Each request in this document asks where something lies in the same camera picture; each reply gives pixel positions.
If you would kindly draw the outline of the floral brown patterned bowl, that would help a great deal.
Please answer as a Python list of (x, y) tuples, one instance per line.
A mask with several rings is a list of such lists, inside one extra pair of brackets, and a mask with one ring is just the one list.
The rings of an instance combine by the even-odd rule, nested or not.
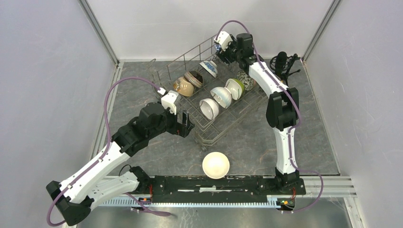
[(246, 91), (252, 90), (255, 86), (255, 80), (252, 79), (249, 75), (247, 75), (246, 72), (243, 70), (237, 72), (236, 79), (244, 84)]

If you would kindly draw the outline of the blue floral bowl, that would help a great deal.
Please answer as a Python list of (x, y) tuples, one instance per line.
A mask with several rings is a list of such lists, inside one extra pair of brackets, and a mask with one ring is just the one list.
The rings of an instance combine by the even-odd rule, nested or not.
[(218, 74), (218, 67), (217, 65), (211, 60), (204, 60), (199, 63), (201, 67), (203, 67), (210, 75), (214, 78), (217, 77)]

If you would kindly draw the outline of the green and white bowl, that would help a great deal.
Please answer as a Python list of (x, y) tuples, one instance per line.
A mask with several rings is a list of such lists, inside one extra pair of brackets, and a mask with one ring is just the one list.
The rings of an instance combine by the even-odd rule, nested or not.
[(245, 91), (245, 85), (235, 78), (228, 79), (225, 87), (230, 90), (233, 100), (239, 100)]

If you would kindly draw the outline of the brown rimmed cream bowl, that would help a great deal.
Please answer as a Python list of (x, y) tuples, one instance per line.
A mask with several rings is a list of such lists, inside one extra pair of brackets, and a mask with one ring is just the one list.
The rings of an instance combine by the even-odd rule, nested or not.
[(203, 77), (198, 71), (187, 71), (183, 76), (196, 88), (203, 87)]

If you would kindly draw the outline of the pink bowl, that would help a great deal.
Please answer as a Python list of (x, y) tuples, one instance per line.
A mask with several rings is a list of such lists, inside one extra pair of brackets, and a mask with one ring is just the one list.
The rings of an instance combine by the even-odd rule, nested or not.
[(222, 49), (220, 44), (214, 44), (214, 48), (216, 50), (215, 52), (216, 56), (222, 56), (224, 54), (224, 50)]

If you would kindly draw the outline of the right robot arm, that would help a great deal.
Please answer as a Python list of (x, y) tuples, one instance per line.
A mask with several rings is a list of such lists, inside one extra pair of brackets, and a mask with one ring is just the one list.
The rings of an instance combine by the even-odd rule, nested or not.
[(237, 62), (269, 98), (266, 119), (274, 131), (278, 153), (274, 186), (277, 192), (286, 194), (299, 181), (294, 158), (294, 133), (300, 116), (298, 90), (283, 84), (269, 69), (255, 51), (250, 33), (233, 36), (222, 31), (216, 35), (214, 42), (218, 45), (217, 57), (227, 64)]

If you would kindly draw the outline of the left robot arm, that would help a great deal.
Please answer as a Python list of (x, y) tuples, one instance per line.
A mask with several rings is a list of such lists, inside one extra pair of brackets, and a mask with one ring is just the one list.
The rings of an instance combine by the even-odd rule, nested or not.
[(83, 221), (103, 202), (127, 192), (145, 193), (152, 179), (139, 167), (132, 167), (122, 176), (108, 182), (100, 181), (114, 168), (148, 146), (160, 134), (187, 137), (194, 127), (189, 113), (183, 111), (182, 121), (177, 113), (161, 103), (148, 103), (138, 116), (112, 135), (105, 148), (84, 167), (62, 182), (51, 181), (46, 190), (69, 226)]

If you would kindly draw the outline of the black microphone on tripod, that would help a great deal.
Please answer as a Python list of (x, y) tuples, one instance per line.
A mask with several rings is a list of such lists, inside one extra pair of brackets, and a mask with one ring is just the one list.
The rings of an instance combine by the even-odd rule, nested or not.
[(282, 83), (288, 85), (288, 77), (301, 71), (298, 69), (297, 71), (290, 72), (297, 60), (300, 60), (297, 54), (287, 56), (286, 52), (281, 51), (270, 60), (270, 69), (274, 71), (274, 74)]

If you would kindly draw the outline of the plain white bottom bowl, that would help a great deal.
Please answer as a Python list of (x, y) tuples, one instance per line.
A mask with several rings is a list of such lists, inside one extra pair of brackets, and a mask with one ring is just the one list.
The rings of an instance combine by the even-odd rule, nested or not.
[(221, 152), (211, 152), (204, 157), (202, 169), (207, 177), (220, 179), (228, 174), (230, 161), (228, 157)]

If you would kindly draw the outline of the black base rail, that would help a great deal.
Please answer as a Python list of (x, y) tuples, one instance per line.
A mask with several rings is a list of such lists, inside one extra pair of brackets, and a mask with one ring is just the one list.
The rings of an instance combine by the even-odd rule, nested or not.
[(282, 184), (273, 176), (155, 176), (152, 201), (157, 203), (263, 203), (267, 196), (305, 195), (302, 179)]

